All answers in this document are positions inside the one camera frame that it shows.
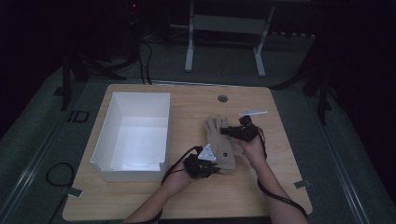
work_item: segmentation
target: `dark background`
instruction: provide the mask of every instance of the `dark background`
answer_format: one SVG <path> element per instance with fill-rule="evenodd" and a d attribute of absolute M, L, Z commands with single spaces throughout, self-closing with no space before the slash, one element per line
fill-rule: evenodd
<path fill-rule="evenodd" d="M 95 59 L 136 51 L 138 20 L 167 37 L 169 23 L 188 23 L 188 1 L 0 1 L 2 108 L 0 136 L 22 112 L 65 54 L 81 50 Z M 254 15 L 256 1 L 196 1 L 204 12 Z M 361 137 L 378 175 L 396 202 L 396 6 L 378 1 L 277 3 L 271 32 L 316 35 L 304 69 L 330 84 Z M 132 40 L 126 47 L 116 43 Z"/>

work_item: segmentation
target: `beige glove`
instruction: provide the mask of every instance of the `beige glove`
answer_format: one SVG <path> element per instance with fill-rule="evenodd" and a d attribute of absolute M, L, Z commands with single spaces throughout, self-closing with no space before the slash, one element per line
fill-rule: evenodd
<path fill-rule="evenodd" d="M 206 141 L 210 144 L 215 154 L 219 173 L 232 175 L 235 171 L 235 158 L 233 157 L 233 143 L 229 135 L 221 134 L 219 128 L 228 128 L 228 120 L 217 115 L 215 119 L 209 117 L 204 122 Z"/>

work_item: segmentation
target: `white plastic bin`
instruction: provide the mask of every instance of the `white plastic bin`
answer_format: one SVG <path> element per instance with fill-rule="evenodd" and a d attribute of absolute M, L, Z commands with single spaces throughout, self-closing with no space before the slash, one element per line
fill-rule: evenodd
<path fill-rule="evenodd" d="M 170 93 L 113 92 L 90 160 L 106 181 L 159 181 L 167 169 Z"/>

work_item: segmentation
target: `dark floor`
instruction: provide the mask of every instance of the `dark floor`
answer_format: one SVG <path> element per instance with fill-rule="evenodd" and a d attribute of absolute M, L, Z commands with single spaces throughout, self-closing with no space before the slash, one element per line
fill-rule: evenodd
<path fill-rule="evenodd" d="M 183 30 L 175 31 L 175 40 L 170 42 L 162 42 L 155 35 L 145 38 L 152 49 L 148 68 L 153 84 L 271 87 L 297 73 L 313 41 L 313 38 L 303 36 L 286 38 L 270 35 L 262 53 L 267 77 L 258 77 L 249 43 L 229 46 L 198 41 L 193 70 L 186 73 L 187 46 L 183 34 Z M 149 59 L 147 46 L 141 47 L 141 55 L 146 64 Z M 0 142 L 1 216 L 7 217 L 1 223 L 24 223 L 26 219 L 30 223 L 46 223 L 51 220 L 62 199 L 63 188 L 46 182 L 46 172 L 52 165 L 63 161 L 78 168 L 108 84 L 141 83 L 138 63 L 117 73 L 128 78 L 119 81 L 92 73 L 87 83 L 73 80 L 72 102 L 65 111 L 60 110 L 62 98 L 53 95 L 55 89 L 62 85 L 61 69 L 44 82 Z M 316 115 L 318 97 L 303 94 L 305 82 L 303 79 L 272 93 L 303 179 L 312 184 L 307 188 L 314 207 L 309 215 L 310 223 L 395 223 L 394 204 L 376 175 L 347 114 L 329 96 L 331 110 L 326 112 L 328 124 L 323 126 Z M 73 110 L 89 112 L 88 121 L 68 122 Z M 17 183 L 21 176 L 26 176 L 21 174 L 29 167 L 35 173 L 30 175 L 30 179 L 21 179 L 27 183 L 26 188 L 22 188 Z M 60 171 L 57 177 L 64 181 L 68 173 Z M 267 223 L 268 219 L 167 220 L 164 223 L 240 222 Z M 69 223 L 62 219 L 62 207 L 54 217 L 54 223 Z"/>

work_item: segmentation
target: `person's arm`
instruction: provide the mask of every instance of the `person's arm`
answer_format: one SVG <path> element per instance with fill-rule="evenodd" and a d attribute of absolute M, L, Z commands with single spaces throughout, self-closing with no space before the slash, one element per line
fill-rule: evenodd
<path fill-rule="evenodd" d="M 194 181 L 183 169 L 184 164 L 180 162 L 174 171 L 182 171 L 170 174 L 163 184 L 122 223 L 143 222 L 155 218 L 173 196 L 183 191 Z"/>
<path fill-rule="evenodd" d="M 242 140 L 236 140 L 236 143 L 244 149 L 244 154 L 250 162 L 250 166 L 256 171 L 262 185 L 271 193 L 290 199 L 289 195 L 283 190 L 282 186 L 276 179 L 273 171 L 268 165 L 264 156 L 262 142 L 259 136 L 256 136 L 251 142 L 247 143 Z M 280 200 L 264 195 L 270 217 L 275 224 L 290 223 L 308 223 L 304 214 L 296 207 L 283 203 Z"/>

